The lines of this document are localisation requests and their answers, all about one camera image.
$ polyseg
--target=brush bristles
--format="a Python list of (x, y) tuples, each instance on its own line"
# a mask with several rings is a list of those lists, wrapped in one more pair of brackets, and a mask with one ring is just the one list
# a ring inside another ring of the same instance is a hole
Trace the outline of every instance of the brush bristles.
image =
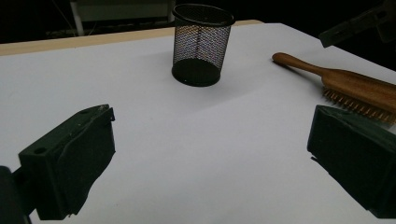
[(390, 124), (396, 123), (395, 114), (376, 106), (364, 103), (363, 101), (356, 100), (353, 97), (346, 96), (338, 91), (324, 88), (323, 95), (329, 100), (333, 101), (335, 104), (338, 104), (349, 111), (361, 114), (367, 118), (381, 120)]

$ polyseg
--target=wooden table edge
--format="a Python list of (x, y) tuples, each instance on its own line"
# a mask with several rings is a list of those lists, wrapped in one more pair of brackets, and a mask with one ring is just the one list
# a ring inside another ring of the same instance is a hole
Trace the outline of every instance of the wooden table edge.
[[(236, 21), (234, 26), (260, 24), (260, 23), (263, 22), (256, 20)], [(175, 28), (168, 27), (161, 29), (141, 30), (141, 31), (123, 32), (123, 33), (115, 33), (115, 34), (87, 35), (87, 36), (76, 36), (76, 37), (59, 38), (59, 39), (47, 39), (47, 40), (0, 44), (0, 56), (39, 52), (39, 51), (46, 51), (53, 49), (71, 49), (71, 48), (79, 48), (79, 47), (86, 47), (92, 45), (117, 43), (122, 41), (155, 38), (155, 37), (173, 35), (174, 33), (175, 33)]]

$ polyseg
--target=brush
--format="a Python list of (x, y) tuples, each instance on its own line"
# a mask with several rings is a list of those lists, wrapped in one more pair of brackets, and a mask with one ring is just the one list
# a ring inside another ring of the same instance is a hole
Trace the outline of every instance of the brush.
[(319, 75), (323, 95), (335, 104), (370, 119), (396, 123), (395, 85), (347, 70), (316, 66), (283, 52), (272, 58), (275, 63)]

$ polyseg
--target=mesh pencil cup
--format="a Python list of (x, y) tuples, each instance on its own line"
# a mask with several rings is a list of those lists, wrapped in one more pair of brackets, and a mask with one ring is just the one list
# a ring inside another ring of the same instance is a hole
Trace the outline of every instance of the mesh pencil cup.
[(217, 83), (234, 23), (233, 15), (218, 7), (199, 4), (177, 5), (173, 15), (173, 76), (195, 87)]

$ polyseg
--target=white tabletop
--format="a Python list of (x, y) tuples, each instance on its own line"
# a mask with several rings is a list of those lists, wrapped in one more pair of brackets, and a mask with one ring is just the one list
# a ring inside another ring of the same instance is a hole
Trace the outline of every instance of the white tabletop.
[(394, 223), (354, 201), (306, 150), (316, 75), (279, 51), (396, 83), (396, 73), (278, 23), (233, 27), (220, 81), (171, 74), (173, 37), (0, 56), (0, 164), (79, 110), (109, 104), (116, 154), (64, 224)]

